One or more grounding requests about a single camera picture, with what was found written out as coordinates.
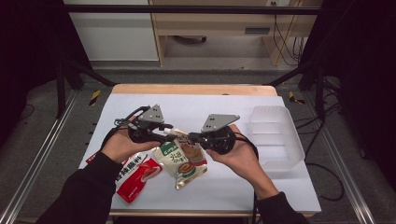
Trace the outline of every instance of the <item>food package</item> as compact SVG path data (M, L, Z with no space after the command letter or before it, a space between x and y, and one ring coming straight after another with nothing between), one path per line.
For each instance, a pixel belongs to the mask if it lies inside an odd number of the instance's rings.
M94 156L89 157L86 162L92 161ZM146 182L163 169L146 152L134 154L122 165L116 179L116 192L127 203L133 202L145 187Z
M161 167L176 180L176 189L183 188L207 170L207 161L199 144L193 144L186 133L172 130L177 139L153 149Z

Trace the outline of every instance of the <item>clear plastic bin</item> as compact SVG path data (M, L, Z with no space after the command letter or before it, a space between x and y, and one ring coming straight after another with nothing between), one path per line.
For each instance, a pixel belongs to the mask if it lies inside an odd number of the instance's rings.
M285 106L254 107L248 130L265 171L288 171L304 159L300 138Z

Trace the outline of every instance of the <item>black jacket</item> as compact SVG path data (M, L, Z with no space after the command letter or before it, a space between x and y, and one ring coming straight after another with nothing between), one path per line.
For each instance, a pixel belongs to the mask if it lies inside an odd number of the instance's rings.
M121 164L102 152L84 169L77 170L64 183L59 198L39 218L38 224L104 224L116 190L115 179ZM296 213L283 192L256 202L265 224L308 223Z

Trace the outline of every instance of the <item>hand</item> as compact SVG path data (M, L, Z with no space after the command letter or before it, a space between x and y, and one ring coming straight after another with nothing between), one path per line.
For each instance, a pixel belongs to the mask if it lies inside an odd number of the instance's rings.
M241 133L236 125L230 125L231 130ZM243 141L235 141L233 149L224 155L220 155L214 150L208 149L207 154L212 157L213 161L218 161L230 167L237 175L246 179L256 191L258 199L264 199L277 195L279 192L274 186L271 179L260 166L251 146Z
M137 152L147 151L159 145L159 142L135 143L128 135L127 126L121 126L120 129L108 139L102 152L114 162L122 163Z

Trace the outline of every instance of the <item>red snack bag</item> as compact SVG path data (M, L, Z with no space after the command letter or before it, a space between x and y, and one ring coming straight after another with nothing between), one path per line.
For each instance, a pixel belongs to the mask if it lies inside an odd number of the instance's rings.
M86 162L92 161L94 156L89 157ZM145 152L134 154L122 164L123 167L116 179L116 192L127 203L133 202L146 182L163 169Z

